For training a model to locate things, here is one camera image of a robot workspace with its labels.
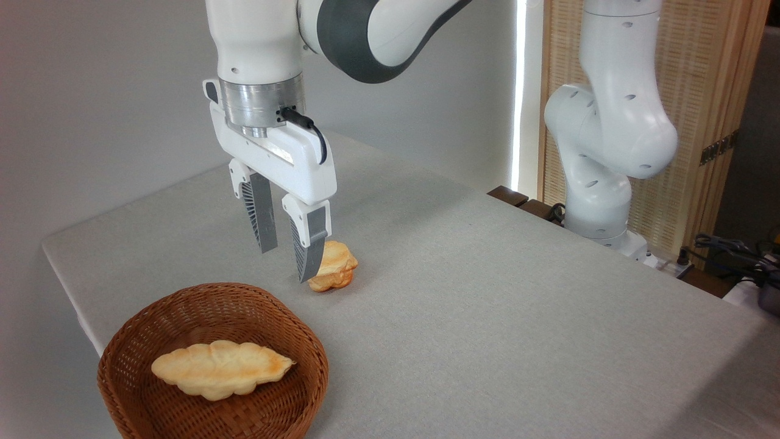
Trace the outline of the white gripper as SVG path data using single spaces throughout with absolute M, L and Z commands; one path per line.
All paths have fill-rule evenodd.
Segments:
M 278 246 L 272 182 L 290 193 L 282 198 L 282 208 L 290 217 L 300 283 L 315 277 L 332 235 L 327 199 L 337 191 L 329 142 L 315 129 L 290 122 L 268 128 L 265 137 L 245 135 L 229 126 L 218 81 L 205 80 L 203 90 L 211 101 L 218 143 L 234 158 L 229 162 L 233 192 L 243 202 L 262 253 Z

